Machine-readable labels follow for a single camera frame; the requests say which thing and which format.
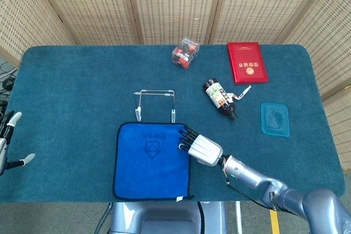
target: floor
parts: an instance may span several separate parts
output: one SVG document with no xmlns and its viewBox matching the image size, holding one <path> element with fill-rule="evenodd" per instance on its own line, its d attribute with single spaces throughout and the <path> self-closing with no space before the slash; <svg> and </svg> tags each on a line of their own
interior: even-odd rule
<svg viewBox="0 0 351 234">
<path fill-rule="evenodd" d="M 351 174 L 345 175 L 346 191 L 340 198 L 351 211 Z M 107 203 L 15 203 L 0 204 L 0 233 L 94 233 Z M 243 233 L 272 233 L 269 212 L 252 202 L 241 202 Z M 234 202 L 227 203 L 228 234 L 236 234 Z M 304 220 L 278 213 L 281 234 L 308 234 Z M 103 228 L 106 234 L 110 216 Z"/>
</svg>

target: red certificate booklet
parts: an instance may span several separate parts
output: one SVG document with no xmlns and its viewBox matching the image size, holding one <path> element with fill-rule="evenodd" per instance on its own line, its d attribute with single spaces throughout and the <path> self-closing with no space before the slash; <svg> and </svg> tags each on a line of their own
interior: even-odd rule
<svg viewBox="0 0 351 234">
<path fill-rule="evenodd" d="M 229 42 L 228 54 L 235 83 L 268 82 L 258 42 Z"/>
</svg>

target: plastic container lid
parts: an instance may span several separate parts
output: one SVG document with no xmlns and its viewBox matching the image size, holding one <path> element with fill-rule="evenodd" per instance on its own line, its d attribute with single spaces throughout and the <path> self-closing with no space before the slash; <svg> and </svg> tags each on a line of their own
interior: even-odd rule
<svg viewBox="0 0 351 234">
<path fill-rule="evenodd" d="M 289 117 L 283 104 L 261 105 L 262 132 L 269 135 L 289 137 Z"/>
</svg>

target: bottle label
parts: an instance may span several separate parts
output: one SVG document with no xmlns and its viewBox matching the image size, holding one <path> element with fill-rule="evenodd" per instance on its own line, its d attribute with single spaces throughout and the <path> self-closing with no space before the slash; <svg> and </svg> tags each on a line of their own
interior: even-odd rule
<svg viewBox="0 0 351 234">
<path fill-rule="evenodd" d="M 227 93 L 218 82 L 213 83 L 210 87 L 208 87 L 206 93 L 217 108 L 225 105 L 226 101 L 229 100 Z"/>
</svg>

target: bottle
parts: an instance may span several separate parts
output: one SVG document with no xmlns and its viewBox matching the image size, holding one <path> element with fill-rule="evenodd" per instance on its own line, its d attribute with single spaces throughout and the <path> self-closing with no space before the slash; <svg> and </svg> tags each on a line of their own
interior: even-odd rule
<svg viewBox="0 0 351 234">
<path fill-rule="evenodd" d="M 228 115 L 231 120 L 237 118 L 233 99 L 229 98 L 223 87 L 215 78 L 209 79 L 207 82 L 205 82 L 203 85 L 203 90 L 211 98 L 217 109 L 219 109 L 223 114 Z"/>
</svg>

